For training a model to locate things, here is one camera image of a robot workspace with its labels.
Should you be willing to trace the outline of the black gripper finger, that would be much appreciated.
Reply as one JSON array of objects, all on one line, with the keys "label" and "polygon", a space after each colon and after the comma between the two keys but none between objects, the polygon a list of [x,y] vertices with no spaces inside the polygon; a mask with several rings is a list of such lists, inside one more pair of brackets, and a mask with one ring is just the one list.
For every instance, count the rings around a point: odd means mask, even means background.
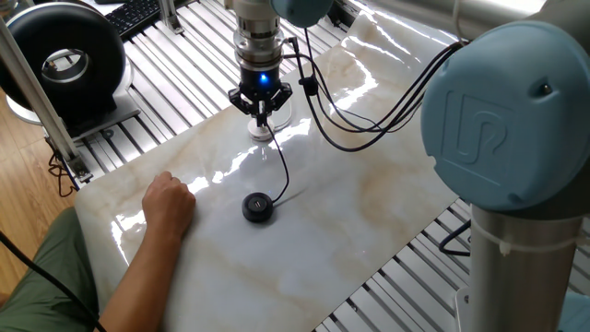
[{"label": "black gripper finger", "polygon": [[273,85],[271,90],[265,93],[263,98],[262,125],[268,126],[268,118],[272,112],[278,111],[291,95],[291,85],[280,80]]},{"label": "black gripper finger", "polygon": [[262,99],[257,93],[251,91],[244,93],[242,88],[238,87],[228,91],[228,98],[238,110],[251,116],[256,126],[263,125],[263,113],[260,107]]}]

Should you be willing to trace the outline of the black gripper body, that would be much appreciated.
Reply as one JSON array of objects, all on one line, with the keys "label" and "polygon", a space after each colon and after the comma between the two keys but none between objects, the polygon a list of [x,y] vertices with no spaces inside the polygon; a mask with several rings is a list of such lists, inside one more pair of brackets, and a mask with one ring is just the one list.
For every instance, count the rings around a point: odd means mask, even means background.
[{"label": "black gripper body", "polygon": [[239,90],[243,100],[274,97],[280,87],[279,64],[270,66],[241,65]]}]

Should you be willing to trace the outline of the person hand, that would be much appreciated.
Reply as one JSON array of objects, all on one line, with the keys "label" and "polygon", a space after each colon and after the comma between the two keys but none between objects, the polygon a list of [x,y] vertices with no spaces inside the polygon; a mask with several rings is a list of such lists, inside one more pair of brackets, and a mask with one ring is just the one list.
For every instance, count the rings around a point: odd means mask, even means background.
[{"label": "person hand", "polygon": [[192,222],[195,207],[195,196],[187,184],[168,171],[158,174],[142,199],[147,232],[181,240]]}]

